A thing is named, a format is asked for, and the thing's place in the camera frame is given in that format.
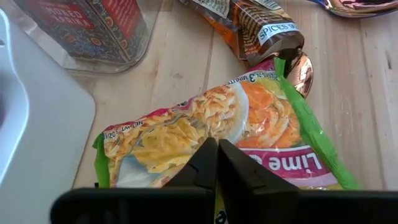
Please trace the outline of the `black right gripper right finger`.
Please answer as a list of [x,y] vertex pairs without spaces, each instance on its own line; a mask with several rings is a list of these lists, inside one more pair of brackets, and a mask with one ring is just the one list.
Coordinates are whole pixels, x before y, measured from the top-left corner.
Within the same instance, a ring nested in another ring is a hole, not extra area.
[[300,190],[225,139],[218,153],[229,224],[398,224],[398,192]]

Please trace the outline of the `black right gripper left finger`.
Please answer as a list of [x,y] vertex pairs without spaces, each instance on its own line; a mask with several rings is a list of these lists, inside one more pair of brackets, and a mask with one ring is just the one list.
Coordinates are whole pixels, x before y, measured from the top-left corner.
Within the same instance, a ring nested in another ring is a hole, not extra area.
[[82,188],[53,203],[51,224],[213,224],[218,145],[208,138],[161,188]]

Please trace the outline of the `lime chili shrimp ramen packet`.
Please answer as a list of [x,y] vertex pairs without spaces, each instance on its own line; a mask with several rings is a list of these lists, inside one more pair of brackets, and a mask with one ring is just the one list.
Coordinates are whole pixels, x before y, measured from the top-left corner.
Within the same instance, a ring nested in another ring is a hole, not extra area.
[[[225,139],[300,190],[356,190],[285,61],[247,73],[171,108],[106,128],[94,142],[102,189],[161,188],[208,139]],[[213,224],[229,224],[216,166]]]

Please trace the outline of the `red paprika tin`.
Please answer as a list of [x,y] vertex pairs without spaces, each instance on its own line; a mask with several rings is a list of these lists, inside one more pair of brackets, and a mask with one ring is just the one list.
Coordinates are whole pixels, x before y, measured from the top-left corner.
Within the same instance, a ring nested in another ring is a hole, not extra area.
[[115,64],[141,57],[147,37],[137,0],[15,0],[74,58]]

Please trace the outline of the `copper metal spoon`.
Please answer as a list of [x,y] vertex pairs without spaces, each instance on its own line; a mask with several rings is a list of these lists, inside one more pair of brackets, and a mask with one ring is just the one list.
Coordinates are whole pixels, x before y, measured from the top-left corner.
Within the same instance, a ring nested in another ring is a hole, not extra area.
[[278,57],[285,60],[284,77],[306,98],[313,82],[313,65],[308,55],[300,49],[284,49]]

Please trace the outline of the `white plastic bin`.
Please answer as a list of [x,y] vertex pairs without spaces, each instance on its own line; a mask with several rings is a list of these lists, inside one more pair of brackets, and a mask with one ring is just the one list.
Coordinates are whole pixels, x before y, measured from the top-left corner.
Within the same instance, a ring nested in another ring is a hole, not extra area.
[[0,9],[0,224],[50,224],[94,116],[93,97]]

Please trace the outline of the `brown spice pouch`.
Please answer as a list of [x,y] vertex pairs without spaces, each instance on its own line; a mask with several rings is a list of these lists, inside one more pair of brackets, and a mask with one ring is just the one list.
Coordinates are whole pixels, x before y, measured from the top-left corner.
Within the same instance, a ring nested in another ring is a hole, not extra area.
[[200,13],[246,65],[304,45],[297,24],[274,0],[179,1]]

